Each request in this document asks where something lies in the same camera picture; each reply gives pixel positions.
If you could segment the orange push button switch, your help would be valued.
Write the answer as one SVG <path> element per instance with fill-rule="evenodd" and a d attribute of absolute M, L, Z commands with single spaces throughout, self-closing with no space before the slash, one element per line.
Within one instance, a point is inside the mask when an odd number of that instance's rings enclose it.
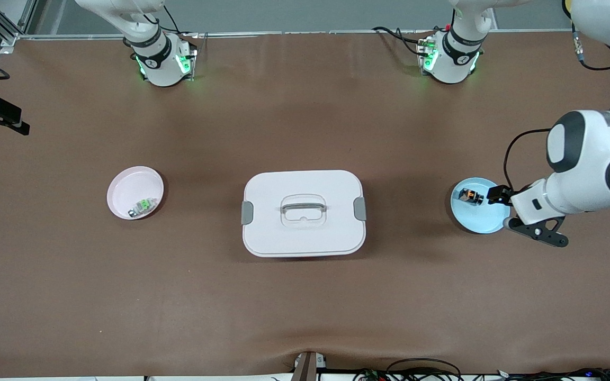
<path fill-rule="evenodd" d="M 479 206 L 483 204 L 485 197 L 476 190 L 462 188 L 458 193 L 457 199 L 470 205 Z"/>

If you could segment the light blue round plate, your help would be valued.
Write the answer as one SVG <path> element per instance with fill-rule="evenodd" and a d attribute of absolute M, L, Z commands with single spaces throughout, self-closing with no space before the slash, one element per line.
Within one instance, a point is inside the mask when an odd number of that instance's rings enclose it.
<path fill-rule="evenodd" d="M 503 221 L 510 217 L 510 206 L 487 203 L 487 192 L 496 183 L 481 177 L 471 177 L 457 183 L 450 195 L 451 212 L 457 222 L 467 231 L 477 234 L 491 234 L 503 229 Z M 458 200 L 462 188 L 481 193 L 485 199 L 482 205 L 470 205 Z"/>

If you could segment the pink round plate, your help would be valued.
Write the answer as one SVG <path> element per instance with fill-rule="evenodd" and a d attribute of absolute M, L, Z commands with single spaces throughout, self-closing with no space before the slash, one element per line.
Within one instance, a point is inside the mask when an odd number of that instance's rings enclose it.
<path fill-rule="evenodd" d="M 160 205 L 164 195 L 165 183 L 159 172 L 150 167 L 135 166 L 121 171 L 112 179 L 106 192 L 106 202 L 111 213 L 119 219 L 139 220 L 128 217 L 128 210 L 143 198 L 157 198 Z M 145 219 L 154 211 L 140 219 Z"/>

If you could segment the white lidded plastic box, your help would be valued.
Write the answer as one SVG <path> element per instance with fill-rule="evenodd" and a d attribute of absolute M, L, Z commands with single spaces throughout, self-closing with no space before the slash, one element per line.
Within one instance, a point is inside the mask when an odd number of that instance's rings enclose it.
<path fill-rule="evenodd" d="M 327 212 L 291 210 L 282 214 L 281 201 L 294 194 L 317 194 Z M 365 243 L 366 221 L 353 214 L 353 200 L 364 197 L 361 181 L 346 170 L 264 172 L 244 188 L 244 200 L 254 205 L 254 220 L 242 226 L 245 248 L 262 258 L 343 256 Z"/>

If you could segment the aluminium frame profile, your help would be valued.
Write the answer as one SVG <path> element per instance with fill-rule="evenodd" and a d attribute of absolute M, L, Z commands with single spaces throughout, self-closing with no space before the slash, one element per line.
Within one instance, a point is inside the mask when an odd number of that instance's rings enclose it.
<path fill-rule="evenodd" d="M 0 0 L 0 46 L 11 51 L 27 35 L 37 7 L 44 0 Z"/>

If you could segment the green push button switch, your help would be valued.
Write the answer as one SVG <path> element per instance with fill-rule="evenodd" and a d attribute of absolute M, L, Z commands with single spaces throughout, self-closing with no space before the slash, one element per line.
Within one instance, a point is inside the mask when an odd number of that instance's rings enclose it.
<path fill-rule="evenodd" d="M 131 219 L 140 219 L 154 211 L 158 205 L 159 200 L 157 198 L 143 198 L 128 210 L 128 217 Z"/>

